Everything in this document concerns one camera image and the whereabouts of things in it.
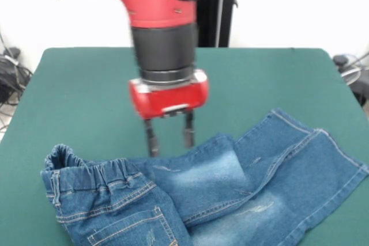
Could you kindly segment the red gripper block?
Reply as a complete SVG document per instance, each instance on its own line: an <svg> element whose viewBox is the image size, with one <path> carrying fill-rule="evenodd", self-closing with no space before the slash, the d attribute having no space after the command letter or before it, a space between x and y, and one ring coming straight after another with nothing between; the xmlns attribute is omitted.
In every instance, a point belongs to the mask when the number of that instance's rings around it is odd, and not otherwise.
<svg viewBox="0 0 369 246"><path fill-rule="evenodd" d="M140 78L132 79L129 92L136 112L144 119L150 157L159 156L159 144L151 119L176 111L188 111L184 117L184 145L188 149L194 146L194 112L191 110L203 106L209 94L208 77L202 69L196 69L189 81L169 87L155 87Z"/></svg>

